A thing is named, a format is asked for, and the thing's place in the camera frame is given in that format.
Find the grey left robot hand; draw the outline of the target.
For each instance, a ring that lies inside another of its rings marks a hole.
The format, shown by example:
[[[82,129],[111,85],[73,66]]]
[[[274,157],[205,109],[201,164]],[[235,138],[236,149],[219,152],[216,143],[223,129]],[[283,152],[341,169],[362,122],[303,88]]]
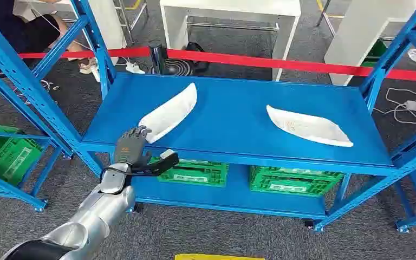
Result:
[[[150,153],[143,155],[146,137],[152,130],[146,126],[133,127],[119,137],[113,154],[113,163],[129,163],[133,168],[148,164]]]

